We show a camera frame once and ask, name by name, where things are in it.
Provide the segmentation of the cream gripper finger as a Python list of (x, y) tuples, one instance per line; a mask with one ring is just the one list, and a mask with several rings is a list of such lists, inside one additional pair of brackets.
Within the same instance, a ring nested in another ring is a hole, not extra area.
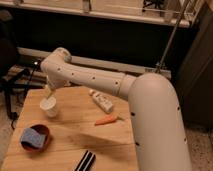
[(49, 99), (54, 94), (54, 92), (55, 90), (48, 89), (46, 99)]

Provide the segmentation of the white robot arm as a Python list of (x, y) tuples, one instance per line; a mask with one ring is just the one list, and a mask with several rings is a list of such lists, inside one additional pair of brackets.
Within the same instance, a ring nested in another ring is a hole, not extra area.
[(62, 47), (42, 61), (41, 70), (52, 91), (70, 81), (128, 102), (139, 171), (192, 171), (181, 107), (166, 77), (76, 66)]

